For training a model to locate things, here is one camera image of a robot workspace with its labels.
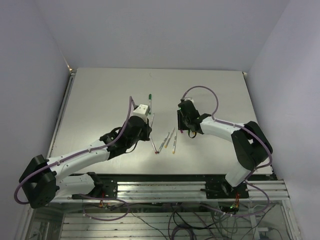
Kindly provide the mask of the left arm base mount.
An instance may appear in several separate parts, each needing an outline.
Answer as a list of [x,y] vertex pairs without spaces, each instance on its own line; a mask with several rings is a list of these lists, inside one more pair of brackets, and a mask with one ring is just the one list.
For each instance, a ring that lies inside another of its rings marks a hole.
[[86,199],[86,200],[102,200],[102,199],[116,199],[118,193],[118,183],[104,175],[96,174],[95,172],[88,172],[89,180],[93,180],[93,187],[90,191],[72,195],[72,199]]

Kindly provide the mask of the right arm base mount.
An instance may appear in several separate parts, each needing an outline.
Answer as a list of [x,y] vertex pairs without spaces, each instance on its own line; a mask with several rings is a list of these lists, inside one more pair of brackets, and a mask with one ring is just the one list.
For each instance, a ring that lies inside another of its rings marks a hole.
[[206,194],[207,199],[249,198],[248,188],[245,183],[241,183],[236,187],[232,187],[226,181],[210,181],[206,182],[200,191]]

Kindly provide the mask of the green capped pen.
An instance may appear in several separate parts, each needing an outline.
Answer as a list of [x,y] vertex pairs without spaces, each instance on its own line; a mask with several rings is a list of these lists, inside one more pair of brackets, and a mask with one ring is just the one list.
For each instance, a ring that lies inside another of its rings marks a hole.
[[148,114],[151,115],[152,113],[152,94],[151,93],[148,95],[148,106],[149,106]]

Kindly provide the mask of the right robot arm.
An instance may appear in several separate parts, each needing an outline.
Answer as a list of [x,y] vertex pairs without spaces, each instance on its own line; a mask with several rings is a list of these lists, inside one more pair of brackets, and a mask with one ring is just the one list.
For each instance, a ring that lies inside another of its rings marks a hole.
[[193,132],[195,135],[211,135],[233,144],[236,165],[225,175],[220,186],[226,198],[238,192],[238,185],[248,179],[265,160],[272,162],[273,148],[260,126],[249,121],[245,124],[227,122],[213,118],[211,114],[200,114],[192,100],[182,99],[177,110],[178,129]]

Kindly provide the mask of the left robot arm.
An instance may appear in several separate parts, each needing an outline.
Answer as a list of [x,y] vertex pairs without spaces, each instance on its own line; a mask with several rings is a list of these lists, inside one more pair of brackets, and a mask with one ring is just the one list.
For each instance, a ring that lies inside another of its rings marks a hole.
[[27,198],[25,204],[33,209],[47,205],[55,197],[83,194],[98,198],[105,192],[98,176],[93,172],[78,176],[74,173],[128,153],[138,141],[149,141],[151,131],[146,116],[132,115],[122,127],[114,128],[83,150],[51,158],[33,157],[19,179],[15,201],[22,203],[18,199],[20,189]]

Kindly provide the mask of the red pen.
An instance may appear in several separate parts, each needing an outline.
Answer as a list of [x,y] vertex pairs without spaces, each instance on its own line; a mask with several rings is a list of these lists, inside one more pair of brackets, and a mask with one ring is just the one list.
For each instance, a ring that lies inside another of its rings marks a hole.
[[151,145],[152,145],[152,148],[153,148],[154,153],[155,153],[155,154],[158,154],[159,152],[158,152],[158,149],[157,149],[157,147],[156,147],[156,144],[155,144],[155,142],[154,142],[154,140],[153,140],[152,135],[150,135],[149,138],[150,138],[150,142],[151,142]]

